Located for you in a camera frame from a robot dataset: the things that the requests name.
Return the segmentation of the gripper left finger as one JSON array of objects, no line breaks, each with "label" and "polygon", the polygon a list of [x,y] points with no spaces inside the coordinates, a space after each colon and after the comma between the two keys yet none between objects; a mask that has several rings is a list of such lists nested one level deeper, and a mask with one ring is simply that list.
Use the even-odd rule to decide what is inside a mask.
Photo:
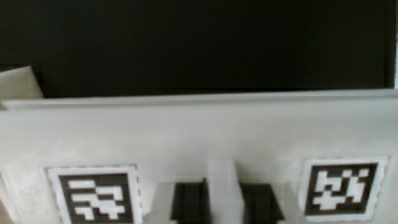
[{"label": "gripper left finger", "polygon": [[207,224],[206,181],[177,183],[174,188],[170,220],[175,224]]}]

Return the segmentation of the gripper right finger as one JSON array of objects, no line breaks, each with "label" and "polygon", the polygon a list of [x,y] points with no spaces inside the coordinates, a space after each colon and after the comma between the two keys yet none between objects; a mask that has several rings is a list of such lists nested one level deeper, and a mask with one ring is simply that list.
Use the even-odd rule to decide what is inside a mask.
[{"label": "gripper right finger", "polygon": [[268,184],[241,183],[243,224],[279,224],[284,214]]}]

